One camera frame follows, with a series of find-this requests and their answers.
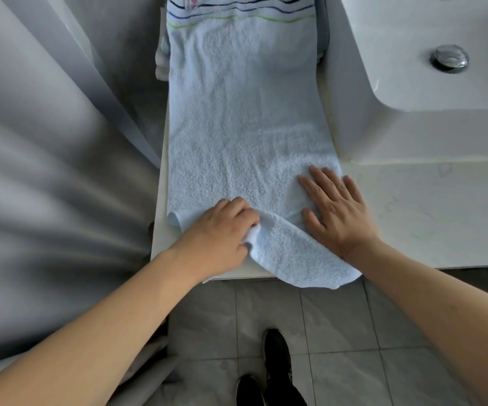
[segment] countertop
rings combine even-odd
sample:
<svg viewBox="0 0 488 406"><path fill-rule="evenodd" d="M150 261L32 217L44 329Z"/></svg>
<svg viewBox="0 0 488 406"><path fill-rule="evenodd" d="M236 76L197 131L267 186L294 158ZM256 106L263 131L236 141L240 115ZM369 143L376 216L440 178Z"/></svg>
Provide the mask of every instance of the countertop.
<svg viewBox="0 0 488 406"><path fill-rule="evenodd" d="M166 119L152 257L180 234L166 219L168 110ZM340 164L355 179L387 243L435 268L488 266L488 162ZM247 259L219 279L271 276Z"/></svg>

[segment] black shoe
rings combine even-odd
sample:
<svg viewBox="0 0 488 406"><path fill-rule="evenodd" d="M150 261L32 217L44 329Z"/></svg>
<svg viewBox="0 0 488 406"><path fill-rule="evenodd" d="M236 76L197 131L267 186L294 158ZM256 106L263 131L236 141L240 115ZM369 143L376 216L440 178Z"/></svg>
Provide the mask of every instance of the black shoe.
<svg viewBox="0 0 488 406"><path fill-rule="evenodd" d="M273 381L293 383L289 347L278 329L268 329L263 336L264 366L267 368L268 386Z"/></svg>
<svg viewBox="0 0 488 406"><path fill-rule="evenodd" d="M259 383L252 375L244 375L239 379L236 406L266 406Z"/></svg>

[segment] person's left hand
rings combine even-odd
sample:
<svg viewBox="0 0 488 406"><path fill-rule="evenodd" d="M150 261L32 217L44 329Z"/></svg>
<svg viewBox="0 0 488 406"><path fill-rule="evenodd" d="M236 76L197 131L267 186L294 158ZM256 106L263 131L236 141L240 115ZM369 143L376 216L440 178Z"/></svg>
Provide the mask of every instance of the person's left hand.
<svg viewBox="0 0 488 406"><path fill-rule="evenodd" d="M245 199L225 198L184 231L170 250L202 281L242 264L248 254L242 238L258 223L259 214Z"/></svg>

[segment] forearm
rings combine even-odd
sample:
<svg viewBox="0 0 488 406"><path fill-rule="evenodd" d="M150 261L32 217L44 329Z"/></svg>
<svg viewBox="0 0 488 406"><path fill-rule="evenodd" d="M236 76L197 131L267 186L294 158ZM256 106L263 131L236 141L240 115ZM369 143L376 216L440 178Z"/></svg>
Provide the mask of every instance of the forearm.
<svg viewBox="0 0 488 406"><path fill-rule="evenodd" d="M125 371L198 279L172 251L0 374L0 405L104 405Z"/></svg>
<svg viewBox="0 0 488 406"><path fill-rule="evenodd" d="M377 241L349 263L423 330L488 402L488 294Z"/></svg>

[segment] sink basin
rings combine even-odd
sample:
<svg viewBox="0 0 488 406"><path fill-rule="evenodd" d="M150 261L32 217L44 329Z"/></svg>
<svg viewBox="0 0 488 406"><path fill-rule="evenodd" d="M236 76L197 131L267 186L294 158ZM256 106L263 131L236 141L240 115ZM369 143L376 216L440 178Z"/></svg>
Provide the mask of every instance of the sink basin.
<svg viewBox="0 0 488 406"><path fill-rule="evenodd" d="M329 110L359 164L488 160L488 0L327 0ZM434 49L469 66L447 74Z"/></svg>

